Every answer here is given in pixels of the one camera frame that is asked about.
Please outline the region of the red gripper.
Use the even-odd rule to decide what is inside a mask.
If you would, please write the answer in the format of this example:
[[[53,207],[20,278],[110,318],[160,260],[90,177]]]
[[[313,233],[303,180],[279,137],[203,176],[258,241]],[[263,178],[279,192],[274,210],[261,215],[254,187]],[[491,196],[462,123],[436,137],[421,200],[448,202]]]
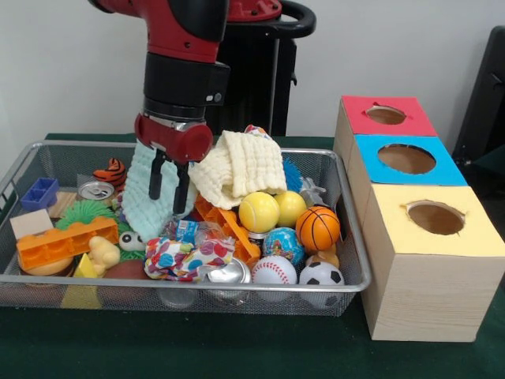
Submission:
[[[185,211],[189,189],[189,162],[200,162],[211,150],[213,136],[204,122],[174,122],[138,114],[135,121],[137,139],[155,150],[151,162],[149,197],[160,198],[163,164],[175,162],[178,185],[174,192],[173,213],[181,215]]]

